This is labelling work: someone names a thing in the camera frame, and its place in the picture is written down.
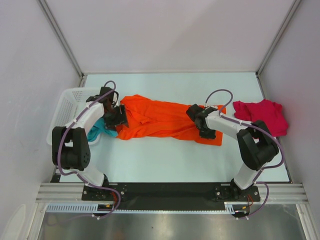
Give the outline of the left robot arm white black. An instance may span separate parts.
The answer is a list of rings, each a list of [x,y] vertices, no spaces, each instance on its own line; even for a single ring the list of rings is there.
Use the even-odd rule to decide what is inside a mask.
[[[52,162],[63,176],[75,175],[100,200],[110,196],[107,176],[91,166],[91,151],[88,134],[94,124],[103,119],[106,130],[115,131],[119,126],[128,126],[126,109],[119,103],[115,87],[106,85],[99,94],[90,96],[79,115],[64,126],[56,126],[51,134]]]

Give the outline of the orange t-shirt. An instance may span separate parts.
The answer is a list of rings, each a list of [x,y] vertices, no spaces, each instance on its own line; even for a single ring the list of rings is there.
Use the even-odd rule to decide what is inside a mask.
[[[214,139],[200,136],[195,123],[187,115],[189,105],[151,100],[138,94],[125,96],[120,103],[125,107],[128,122],[128,126],[122,124],[116,127],[120,140],[174,138],[218,147],[223,143],[223,133],[220,131],[216,132]]]

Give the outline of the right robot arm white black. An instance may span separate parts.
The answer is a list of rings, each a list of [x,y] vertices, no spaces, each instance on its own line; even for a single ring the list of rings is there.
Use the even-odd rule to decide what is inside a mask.
[[[250,122],[229,117],[212,106],[204,108],[194,104],[186,114],[194,122],[201,138],[213,140],[221,132],[237,141],[243,164],[231,180],[229,192],[232,198],[242,201],[248,196],[259,172],[280,150],[267,125],[262,120]]]

